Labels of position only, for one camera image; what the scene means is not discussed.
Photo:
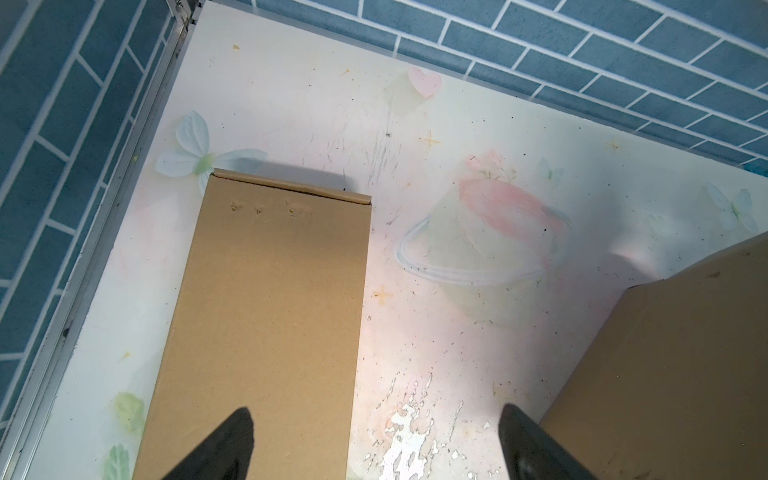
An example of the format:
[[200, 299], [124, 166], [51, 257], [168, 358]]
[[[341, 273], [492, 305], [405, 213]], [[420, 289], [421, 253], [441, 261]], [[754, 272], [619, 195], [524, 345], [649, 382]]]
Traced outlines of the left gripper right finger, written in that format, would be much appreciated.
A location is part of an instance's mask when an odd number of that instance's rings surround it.
[[596, 480], [516, 405], [504, 405], [498, 435], [511, 479]]

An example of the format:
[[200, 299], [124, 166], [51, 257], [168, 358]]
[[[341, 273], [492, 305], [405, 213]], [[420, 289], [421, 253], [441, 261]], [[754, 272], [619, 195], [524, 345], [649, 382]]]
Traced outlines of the brown cardboard box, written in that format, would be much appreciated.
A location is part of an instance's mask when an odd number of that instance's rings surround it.
[[202, 479], [346, 475], [371, 223], [366, 195], [209, 179], [134, 467]]
[[767, 238], [627, 289], [542, 420], [600, 479], [767, 475]]

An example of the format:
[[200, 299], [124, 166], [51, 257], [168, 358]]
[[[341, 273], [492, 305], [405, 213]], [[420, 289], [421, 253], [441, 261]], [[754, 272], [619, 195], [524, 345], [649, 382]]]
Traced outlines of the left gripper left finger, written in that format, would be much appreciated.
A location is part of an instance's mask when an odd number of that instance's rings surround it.
[[238, 408], [163, 480], [245, 480], [254, 446], [250, 411], [247, 407]]

